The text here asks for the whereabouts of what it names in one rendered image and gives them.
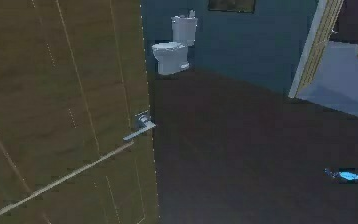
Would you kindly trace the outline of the brown wooden room door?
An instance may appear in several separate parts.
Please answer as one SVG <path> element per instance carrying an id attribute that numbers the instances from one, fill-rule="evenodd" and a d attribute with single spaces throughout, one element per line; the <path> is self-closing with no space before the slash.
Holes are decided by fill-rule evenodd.
<path id="1" fill-rule="evenodd" d="M 140 0 L 0 0 L 0 224 L 158 224 Z"/>

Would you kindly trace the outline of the light blue floor object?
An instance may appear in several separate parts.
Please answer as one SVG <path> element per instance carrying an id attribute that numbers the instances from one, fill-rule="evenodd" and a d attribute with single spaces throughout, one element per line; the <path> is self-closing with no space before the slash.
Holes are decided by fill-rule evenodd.
<path id="1" fill-rule="evenodd" d="M 349 170 L 339 169 L 337 171 L 333 171 L 329 168 L 325 168 L 324 173 L 332 179 L 340 179 L 345 182 L 358 181 L 358 174 L 354 173 L 353 171 L 349 171 Z"/>

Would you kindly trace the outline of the dark framed wall picture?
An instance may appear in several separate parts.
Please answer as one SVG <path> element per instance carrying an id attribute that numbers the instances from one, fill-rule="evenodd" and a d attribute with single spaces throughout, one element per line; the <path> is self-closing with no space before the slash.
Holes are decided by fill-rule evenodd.
<path id="1" fill-rule="evenodd" d="M 256 0 L 209 0 L 209 11 L 253 13 Z"/>

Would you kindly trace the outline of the white toilet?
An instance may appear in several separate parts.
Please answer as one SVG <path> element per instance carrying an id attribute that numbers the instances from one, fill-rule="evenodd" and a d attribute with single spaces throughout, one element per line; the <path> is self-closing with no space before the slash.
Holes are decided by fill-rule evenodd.
<path id="1" fill-rule="evenodd" d="M 188 15 L 176 15 L 171 18 L 172 40 L 151 46 L 159 75 L 172 75 L 190 67 L 188 51 L 195 45 L 197 23 L 198 18 L 193 9 Z"/>

